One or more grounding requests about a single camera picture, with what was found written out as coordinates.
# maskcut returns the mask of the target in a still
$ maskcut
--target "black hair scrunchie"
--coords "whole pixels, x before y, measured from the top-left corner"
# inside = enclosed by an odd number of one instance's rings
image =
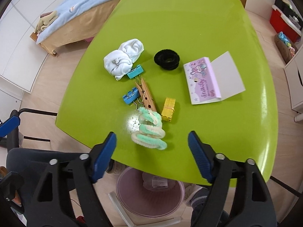
[[[173,50],[161,50],[154,56],[157,65],[165,70],[174,70],[179,66],[180,57]]]

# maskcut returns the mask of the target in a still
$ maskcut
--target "white cabinet door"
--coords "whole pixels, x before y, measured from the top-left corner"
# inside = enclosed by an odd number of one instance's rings
[[[0,75],[3,74],[7,63],[30,24],[11,8],[0,22]]]
[[[302,48],[299,49],[294,60],[296,60],[296,63],[298,65],[298,67],[300,68],[300,71],[302,71],[302,74],[303,74],[303,50],[302,50]]]
[[[5,9],[3,15],[0,18],[0,22],[6,16],[6,14],[11,10],[12,7],[13,7],[13,5],[11,3],[7,6],[7,8]]]
[[[56,0],[12,0],[20,13],[33,24],[36,18]]]
[[[47,52],[29,37],[32,32],[32,27],[25,32],[3,72],[4,78],[29,93],[47,56]]]
[[[7,120],[12,110],[19,110],[21,101],[0,90],[0,119]]]
[[[0,76],[0,90],[22,101],[24,91]]]
[[[0,147],[0,166],[6,166],[7,149]]]

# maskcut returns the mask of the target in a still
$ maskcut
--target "beige cloth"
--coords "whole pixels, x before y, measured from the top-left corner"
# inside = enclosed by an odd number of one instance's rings
[[[40,44],[50,54],[60,46],[94,37],[107,21],[120,0],[111,0],[72,19]]]
[[[46,15],[39,19],[39,22],[36,26],[35,33],[41,33],[48,26],[50,26],[59,16],[57,15],[57,11],[53,11],[51,14]]]

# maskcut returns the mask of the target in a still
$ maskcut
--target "wooden clothespin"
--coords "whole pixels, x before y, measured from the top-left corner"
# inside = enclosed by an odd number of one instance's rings
[[[143,78],[141,78],[141,85],[139,85],[139,83],[136,83],[136,87],[139,90],[145,108],[151,109],[152,111],[156,112],[157,110],[154,104],[154,100]]]

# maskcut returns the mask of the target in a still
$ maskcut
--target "wooden floor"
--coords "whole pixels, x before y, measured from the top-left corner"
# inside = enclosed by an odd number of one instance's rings
[[[248,12],[250,20],[257,32],[260,43],[268,59],[275,84],[278,111],[279,111],[279,136],[275,165],[272,175],[282,180],[289,186],[298,190],[303,179],[303,124],[295,123],[295,111],[291,110],[290,95],[283,67],[285,63],[275,46],[273,37],[276,34],[270,23],[265,19]],[[57,50],[59,56],[48,56],[36,80],[32,94],[25,94],[22,108],[35,108],[45,111],[57,112],[72,74],[85,52],[88,43],[77,42]],[[23,113],[21,116],[20,131],[27,136],[49,138],[47,142],[33,142],[25,140],[26,148],[49,149],[64,152],[88,152],[89,148],[75,141],[55,126],[54,117],[37,114]],[[102,203],[110,221],[114,226],[125,226],[124,221],[113,208],[107,193],[115,190],[117,177],[106,174],[102,180],[95,184],[97,195]],[[282,220],[292,205],[295,197],[275,184],[267,183],[277,213],[278,220]],[[225,209],[230,211],[234,189],[230,189]],[[78,202],[76,192],[71,192],[71,198]],[[72,202],[76,216],[81,215],[81,209]],[[184,204],[171,216],[161,219],[147,219],[129,213],[135,224],[146,224],[182,216],[190,220],[192,209]],[[179,225],[189,226],[189,221]]]

